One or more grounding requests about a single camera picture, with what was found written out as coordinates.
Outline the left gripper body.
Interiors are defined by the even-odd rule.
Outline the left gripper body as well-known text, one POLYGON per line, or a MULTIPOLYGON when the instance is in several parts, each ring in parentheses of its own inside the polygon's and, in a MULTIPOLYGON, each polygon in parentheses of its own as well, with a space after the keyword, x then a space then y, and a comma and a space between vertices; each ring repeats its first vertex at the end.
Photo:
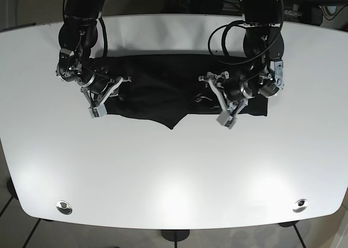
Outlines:
POLYGON ((198 78, 215 96, 218 117, 237 117, 241 114, 267 116, 269 98, 283 88, 283 66, 255 67, 250 72, 207 72, 198 78))

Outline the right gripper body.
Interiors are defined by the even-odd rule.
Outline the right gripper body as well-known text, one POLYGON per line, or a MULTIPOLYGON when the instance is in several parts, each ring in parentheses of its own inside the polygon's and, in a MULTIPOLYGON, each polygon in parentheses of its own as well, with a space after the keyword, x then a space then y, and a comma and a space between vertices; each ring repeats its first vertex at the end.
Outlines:
POLYGON ((81 63, 63 67, 57 65, 56 75, 65 82, 77 82, 90 104, 91 111, 105 111, 105 102, 118 97, 121 84, 131 77, 114 73, 107 66, 84 66, 81 63))

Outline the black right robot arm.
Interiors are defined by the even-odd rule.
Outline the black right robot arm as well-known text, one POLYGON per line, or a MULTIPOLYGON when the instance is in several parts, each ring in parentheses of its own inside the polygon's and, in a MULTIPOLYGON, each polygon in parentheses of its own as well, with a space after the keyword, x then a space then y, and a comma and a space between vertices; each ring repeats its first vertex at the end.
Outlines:
POLYGON ((101 17, 105 0, 63 0, 63 26, 56 75, 76 82, 89 103, 92 117, 107 114, 105 102, 119 95, 130 77, 114 74, 107 63, 108 39, 101 17))

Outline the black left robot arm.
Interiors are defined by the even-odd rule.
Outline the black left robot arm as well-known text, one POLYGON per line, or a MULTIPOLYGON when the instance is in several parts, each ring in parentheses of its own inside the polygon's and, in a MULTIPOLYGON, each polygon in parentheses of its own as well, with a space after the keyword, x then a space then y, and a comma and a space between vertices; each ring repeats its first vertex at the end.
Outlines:
POLYGON ((209 36, 222 31, 222 55, 214 53, 207 42, 210 56, 230 69, 202 78, 206 89, 192 100, 194 114, 225 113, 232 120, 238 114, 267 116, 269 98, 284 87, 283 0, 239 1, 243 19, 216 28, 209 36), (227 49, 227 35, 233 28, 245 31, 244 58, 233 58, 227 49))

